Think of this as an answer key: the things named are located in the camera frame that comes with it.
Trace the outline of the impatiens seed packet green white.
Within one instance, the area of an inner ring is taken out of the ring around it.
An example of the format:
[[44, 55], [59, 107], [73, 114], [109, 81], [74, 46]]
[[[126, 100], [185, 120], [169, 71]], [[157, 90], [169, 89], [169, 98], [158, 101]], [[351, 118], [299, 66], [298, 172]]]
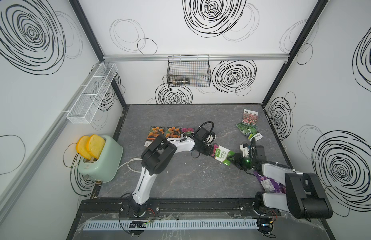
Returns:
[[194, 128], [182, 128], [181, 133], [184, 135], [191, 135], [195, 132]]

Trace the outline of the marigold seed packet orange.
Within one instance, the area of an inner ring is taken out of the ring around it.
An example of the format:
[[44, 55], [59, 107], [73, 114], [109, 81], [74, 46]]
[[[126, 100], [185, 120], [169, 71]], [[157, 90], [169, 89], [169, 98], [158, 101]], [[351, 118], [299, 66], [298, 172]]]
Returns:
[[164, 132], [164, 136], [166, 138], [171, 138], [171, 139], [180, 138], [182, 136], [181, 128], [180, 127], [166, 128]]

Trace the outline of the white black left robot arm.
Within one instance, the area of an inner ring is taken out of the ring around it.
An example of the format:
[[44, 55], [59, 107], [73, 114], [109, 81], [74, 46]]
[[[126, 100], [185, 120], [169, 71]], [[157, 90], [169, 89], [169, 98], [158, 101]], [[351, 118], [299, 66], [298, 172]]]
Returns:
[[194, 152], [211, 156], [214, 150], [214, 123], [202, 123], [194, 132], [184, 133], [179, 137], [158, 137], [141, 154], [141, 172], [137, 186], [131, 194], [129, 204], [136, 216], [141, 216], [147, 209], [147, 201], [157, 176], [162, 173], [172, 157], [181, 152]]

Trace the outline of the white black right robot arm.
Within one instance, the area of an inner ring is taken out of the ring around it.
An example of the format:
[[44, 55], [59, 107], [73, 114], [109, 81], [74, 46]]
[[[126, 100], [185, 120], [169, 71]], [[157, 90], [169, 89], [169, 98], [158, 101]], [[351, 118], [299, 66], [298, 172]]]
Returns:
[[259, 216], [266, 210], [290, 213], [296, 219], [330, 219], [333, 209], [315, 173], [303, 173], [268, 161], [265, 149], [252, 139], [240, 146], [240, 153], [229, 154], [227, 160], [239, 170], [255, 176], [263, 187], [256, 194], [253, 208]]

